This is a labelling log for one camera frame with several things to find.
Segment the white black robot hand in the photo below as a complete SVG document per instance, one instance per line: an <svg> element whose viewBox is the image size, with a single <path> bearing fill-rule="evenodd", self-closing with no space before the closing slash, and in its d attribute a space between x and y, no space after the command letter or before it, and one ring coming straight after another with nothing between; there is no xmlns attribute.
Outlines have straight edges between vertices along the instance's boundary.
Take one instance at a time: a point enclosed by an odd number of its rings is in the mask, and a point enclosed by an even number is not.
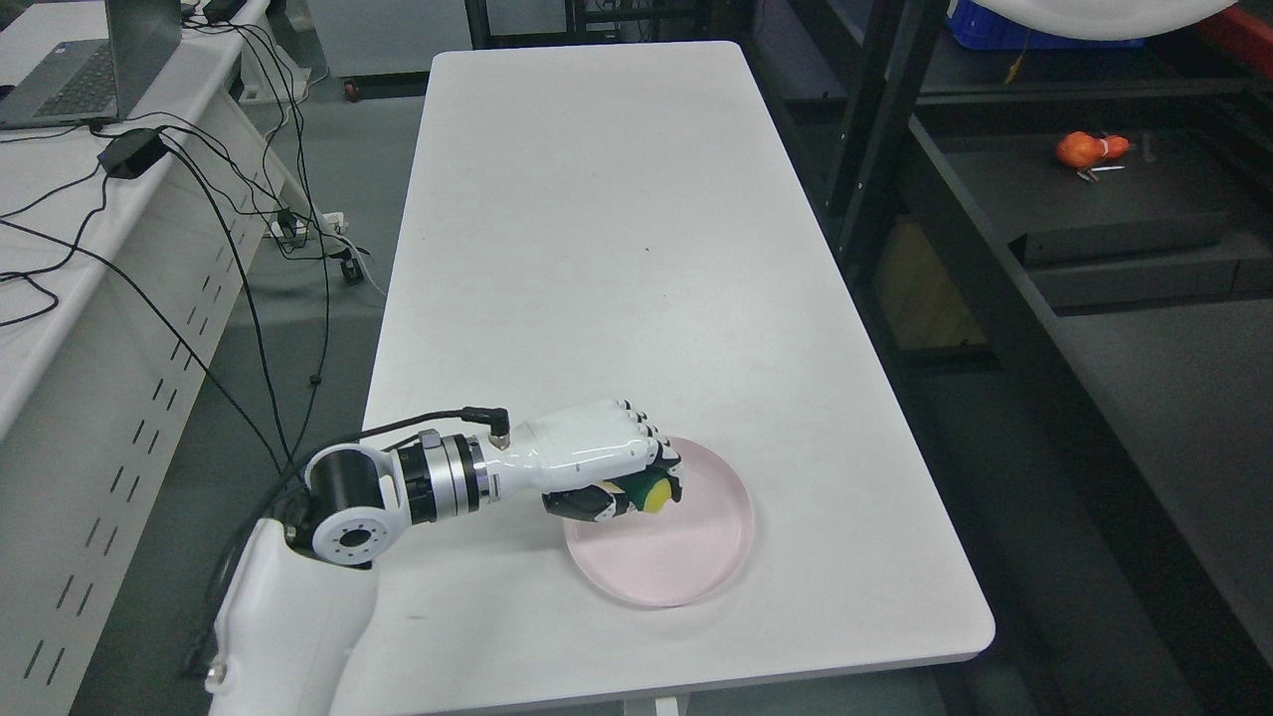
<svg viewBox="0 0 1273 716"><path fill-rule="evenodd" d="M602 522L620 516L602 515L614 499L600 483L614 476L663 468L681 480L681 457L671 441L645 413L617 399L526 420L504 442L480 441L491 493L537 492L545 510L564 519Z"/></svg>

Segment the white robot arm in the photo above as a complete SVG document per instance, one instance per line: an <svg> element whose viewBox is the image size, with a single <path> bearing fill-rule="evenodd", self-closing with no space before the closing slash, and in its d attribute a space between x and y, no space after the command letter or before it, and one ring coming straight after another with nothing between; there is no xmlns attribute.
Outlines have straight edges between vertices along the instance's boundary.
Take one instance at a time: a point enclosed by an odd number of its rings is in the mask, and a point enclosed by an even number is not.
<svg viewBox="0 0 1273 716"><path fill-rule="evenodd" d="M496 499L493 454L477 436L425 431L311 457L300 524L260 519L238 553L213 624L211 713L327 715L376 608L376 559L414 525Z"/></svg>

